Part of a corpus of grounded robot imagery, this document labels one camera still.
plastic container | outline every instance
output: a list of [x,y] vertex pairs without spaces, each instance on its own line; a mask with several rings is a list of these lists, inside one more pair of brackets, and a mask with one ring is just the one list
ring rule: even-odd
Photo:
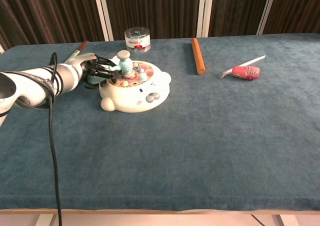
[[150,50],[150,31],[146,27],[131,27],[124,32],[126,49],[130,53],[144,53]]

paper label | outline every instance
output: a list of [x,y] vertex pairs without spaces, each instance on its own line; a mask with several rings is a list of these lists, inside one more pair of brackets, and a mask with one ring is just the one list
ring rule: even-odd
[[125,38],[125,43],[129,48],[140,49],[150,45],[150,35],[143,38]]

black cord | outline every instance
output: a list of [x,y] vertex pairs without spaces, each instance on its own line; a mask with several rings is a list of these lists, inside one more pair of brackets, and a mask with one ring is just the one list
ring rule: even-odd
[[259,224],[261,224],[262,226],[265,226],[262,222],[260,222],[260,220],[259,219],[257,219],[253,214],[251,214],[251,216],[259,223]]
[[[53,73],[51,77],[52,83],[54,82],[56,71],[57,71],[57,54],[54,52],[51,56],[51,61],[53,60]],[[52,96],[50,95],[49,98],[49,138],[50,138],[50,148],[52,154],[52,161],[53,161],[53,170],[54,170],[54,189],[55,189],[55,199],[56,199],[56,206],[58,210],[58,221],[59,226],[62,226],[62,214],[61,214],[61,203],[60,203],[60,196],[59,196],[59,180],[58,180],[58,164],[57,164],[57,157],[56,157],[56,150],[55,150],[55,143],[54,143],[54,134],[53,134],[53,127],[52,127],[52,120],[53,120],[53,101]]]

table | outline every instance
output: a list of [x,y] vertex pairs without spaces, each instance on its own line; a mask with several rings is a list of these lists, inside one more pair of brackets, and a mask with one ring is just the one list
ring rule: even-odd
[[[80,43],[22,45],[0,71],[64,62]],[[319,212],[320,34],[151,41],[134,54],[172,77],[168,99],[143,113],[105,112],[83,86],[54,103],[61,206],[66,210]],[[123,41],[82,53],[111,58]],[[266,54],[260,78],[222,71]],[[14,107],[0,128],[0,209],[56,208],[48,112]]]

white toy base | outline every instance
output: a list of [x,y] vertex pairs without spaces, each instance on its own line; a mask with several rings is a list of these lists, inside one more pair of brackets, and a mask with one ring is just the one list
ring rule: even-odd
[[[167,72],[144,61],[133,61],[133,69],[133,78],[120,78],[116,84],[107,80],[104,86],[99,86],[103,110],[139,113],[153,109],[167,99],[171,82]],[[140,80],[141,72],[147,75],[146,81]]]

